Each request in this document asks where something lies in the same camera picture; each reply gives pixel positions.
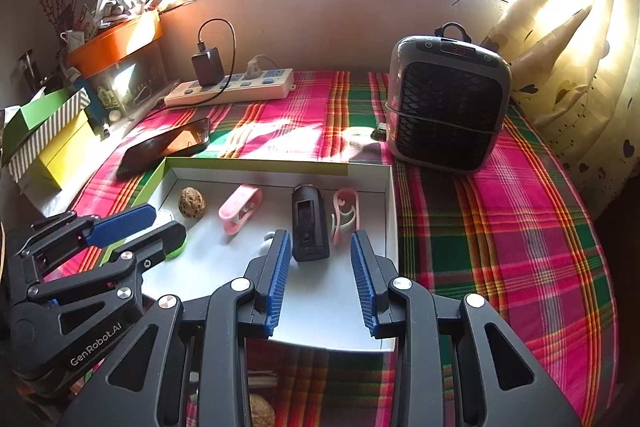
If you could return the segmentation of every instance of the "smartphone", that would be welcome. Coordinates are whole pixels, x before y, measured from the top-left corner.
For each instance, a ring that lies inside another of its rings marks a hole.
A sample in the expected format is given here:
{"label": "smartphone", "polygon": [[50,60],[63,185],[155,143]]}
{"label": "smartphone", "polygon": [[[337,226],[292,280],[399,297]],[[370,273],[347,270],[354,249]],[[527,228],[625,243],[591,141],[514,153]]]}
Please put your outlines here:
{"label": "smartphone", "polygon": [[202,118],[129,147],[116,178],[128,179],[160,165],[167,156],[192,156],[209,145],[209,119]]}

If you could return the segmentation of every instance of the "power strip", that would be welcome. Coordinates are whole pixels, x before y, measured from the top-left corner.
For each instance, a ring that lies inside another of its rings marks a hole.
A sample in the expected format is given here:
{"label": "power strip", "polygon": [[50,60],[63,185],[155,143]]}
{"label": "power strip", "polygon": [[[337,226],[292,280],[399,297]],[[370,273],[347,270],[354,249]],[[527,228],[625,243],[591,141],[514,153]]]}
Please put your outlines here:
{"label": "power strip", "polygon": [[260,76],[251,80],[247,80],[244,73],[238,73],[231,77],[228,87],[220,96],[209,100],[225,85],[227,78],[228,76],[219,84],[209,87],[201,87],[197,81],[184,82],[164,97],[164,104],[171,107],[172,105],[216,105],[277,100],[287,98],[289,91],[295,89],[293,70],[263,71]]}

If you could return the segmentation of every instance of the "pink clip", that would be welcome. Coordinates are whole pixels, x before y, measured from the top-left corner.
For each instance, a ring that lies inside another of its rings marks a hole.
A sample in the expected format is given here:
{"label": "pink clip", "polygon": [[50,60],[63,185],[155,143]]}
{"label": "pink clip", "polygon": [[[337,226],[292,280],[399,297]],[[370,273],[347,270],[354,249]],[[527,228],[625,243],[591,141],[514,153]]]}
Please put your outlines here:
{"label": "pink clip", "polygon": [[220,207],[218,215],[222,219],[222,229],[229,235],[240,232],[262,203],[262,190],[251,185],[240,185]]}
{"label": "pink clip", "polygon": [[334,213],[331,215],[331,235],[334,245],[360,228],[360,204],[353,188],[341,188],[334,194]]}

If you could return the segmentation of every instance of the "orange storage bin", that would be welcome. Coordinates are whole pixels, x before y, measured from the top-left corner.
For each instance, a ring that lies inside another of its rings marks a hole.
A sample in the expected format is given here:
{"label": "orange storage bin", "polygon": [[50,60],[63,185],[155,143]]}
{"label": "orange storage bin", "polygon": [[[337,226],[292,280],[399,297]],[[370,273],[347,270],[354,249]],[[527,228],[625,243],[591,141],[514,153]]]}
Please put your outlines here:
{"label": "orange storage bin", "polygon": [[150,10],[130,21],[118,24],[70,52],[66,63],[89,78],[117,64],[127,55],[162,36],[160,15]]}

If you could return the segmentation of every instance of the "curtain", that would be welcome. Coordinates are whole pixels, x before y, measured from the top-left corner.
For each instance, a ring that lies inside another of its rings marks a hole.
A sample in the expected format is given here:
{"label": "curtain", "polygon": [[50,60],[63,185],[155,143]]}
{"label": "curtain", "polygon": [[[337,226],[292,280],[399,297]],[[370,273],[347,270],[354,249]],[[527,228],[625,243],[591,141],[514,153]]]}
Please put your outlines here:
{"label": "curtain", "polygon": [[515,0],[482,43],[593,218],[640,154],[640,0]]}

